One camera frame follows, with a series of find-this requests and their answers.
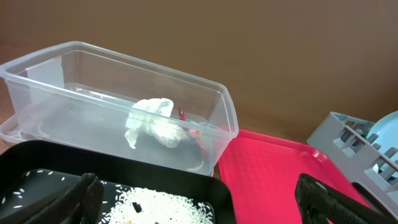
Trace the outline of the large light blue plate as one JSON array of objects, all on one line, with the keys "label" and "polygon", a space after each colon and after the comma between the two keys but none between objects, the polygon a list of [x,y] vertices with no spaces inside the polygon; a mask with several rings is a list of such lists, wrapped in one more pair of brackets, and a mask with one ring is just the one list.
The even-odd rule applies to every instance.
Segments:
[{"label": "large light blue plate", "polygon": [[366,137],[367,140],[373,135],[377,138],[373,143],[380,146],[379,152],[385,154],[390,148],[397,149],[397,112],[393,112],[376,122]]}]

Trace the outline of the red snack wrapper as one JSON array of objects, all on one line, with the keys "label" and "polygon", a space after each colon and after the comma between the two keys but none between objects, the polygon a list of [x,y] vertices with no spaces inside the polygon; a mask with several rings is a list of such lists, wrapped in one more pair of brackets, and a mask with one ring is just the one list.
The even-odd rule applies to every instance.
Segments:
[{"label": "red snack wrapper", "polygon": [[[179,119],[181,121],[186,121],[187,117],[185,116],[183,108],[180,106],[178,109]],[[201,150],[201,153],[206,157],[209,158],[209,154],[207,153],[204,145],[201,143],[201,134],[199,131],[189,128],[183,128],[184,131],[187,132],[190,139],[192,139],[198,148]]]}]

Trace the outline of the rice food waste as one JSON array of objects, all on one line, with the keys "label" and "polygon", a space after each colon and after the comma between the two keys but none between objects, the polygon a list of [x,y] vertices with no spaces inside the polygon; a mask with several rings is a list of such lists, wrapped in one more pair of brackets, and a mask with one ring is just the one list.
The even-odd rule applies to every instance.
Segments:
[{"label": "rice food waste", "polygon": [[[79,176],[48,169],[23,173],[1,192],[1,216],[28,205],[65,187]],[[213,224],[215,212],[208,202],[102,181],[104,194],[98,223]]]}]

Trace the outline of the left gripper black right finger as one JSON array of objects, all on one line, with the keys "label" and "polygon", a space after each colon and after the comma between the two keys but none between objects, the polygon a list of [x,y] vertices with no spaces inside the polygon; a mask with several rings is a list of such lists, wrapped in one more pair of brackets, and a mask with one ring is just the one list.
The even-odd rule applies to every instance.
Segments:
[{"label": "left gripper black right finger", "polygon": [[300,174],[295,199],[303,224],[397,224],[308,174]]}]

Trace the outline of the white napkin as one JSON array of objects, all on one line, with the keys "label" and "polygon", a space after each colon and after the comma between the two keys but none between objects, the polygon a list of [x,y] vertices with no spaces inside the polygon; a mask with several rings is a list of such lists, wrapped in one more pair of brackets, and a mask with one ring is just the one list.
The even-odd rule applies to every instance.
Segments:
[{"label": "white napkin", "polygon": [[[138,101],[132,108],[170,118],[174,103],[167,98],[151,98]],[[130,112],[125,126],[127,131],[124,137],[132,149],[136,148],[140,133],[149,134],[168,148],[177,147],[180,141],[188,139],[186,132],[182,128],[167,120],[158,120],[152,115]]]}]

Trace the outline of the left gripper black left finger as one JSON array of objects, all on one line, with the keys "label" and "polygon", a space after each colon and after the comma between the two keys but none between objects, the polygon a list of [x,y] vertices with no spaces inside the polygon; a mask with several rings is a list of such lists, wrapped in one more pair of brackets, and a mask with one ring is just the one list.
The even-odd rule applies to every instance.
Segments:
[{"label": "left gripper black left finger", "polygon": [[1,218],[1,224],[96,223],[104,186],[94,173],[85,173],[72,185]]}]

